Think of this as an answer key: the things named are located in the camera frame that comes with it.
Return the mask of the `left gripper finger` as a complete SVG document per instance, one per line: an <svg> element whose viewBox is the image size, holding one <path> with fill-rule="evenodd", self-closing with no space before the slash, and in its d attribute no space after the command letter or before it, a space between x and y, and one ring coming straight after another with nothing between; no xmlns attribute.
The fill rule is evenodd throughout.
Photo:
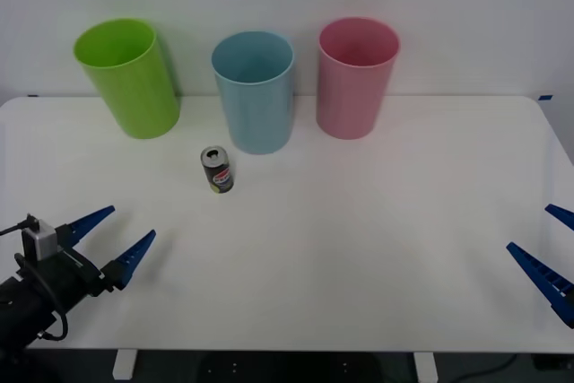
<svg viewBox="0 0 574 383"><path fill-rule="evenodd" d="M75 247L90 231L115 211L115 206L109 205L74 222L58 226L56 228L58 246L62 248Z"/></svg>
<svg viewBox="0 0 574 383"><path fill-rule="evenodd" d="M126 288L155 237L156 231L149 231L127 251L122 253L119 257L109 261L101 269L103 281L106 284L107 290L124 290Z"/></svg>

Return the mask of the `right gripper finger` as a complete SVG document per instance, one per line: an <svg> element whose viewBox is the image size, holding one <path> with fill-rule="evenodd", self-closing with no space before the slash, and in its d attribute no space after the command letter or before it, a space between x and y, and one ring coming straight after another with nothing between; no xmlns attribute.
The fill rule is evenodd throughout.
<svg viewBox="0 0 574 383"><path fill-rule="evenodd" d="M547 205L544 210L569 227L572 231L574 230L574 213L572 211L566 210L557 205Z"/></svg>
<svg viewBox="0 0 574 383"><path fill-rule="evenodd" d="M572 329L573 283L534 258L514 242L507 245L507 251L548 300L554 313L566 326Z"/></svg>

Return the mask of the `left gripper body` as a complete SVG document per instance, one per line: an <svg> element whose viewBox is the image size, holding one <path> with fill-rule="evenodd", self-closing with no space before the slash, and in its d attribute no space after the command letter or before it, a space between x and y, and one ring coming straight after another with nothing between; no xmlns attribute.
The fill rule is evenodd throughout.
<svg viewBox="0 0 574 383"><path fill-rule="evenodd" d="M34 263L14 255L19 279L13 281L15 312L68 312L86 297L108 291L101 269L72 248Z"/></svg>

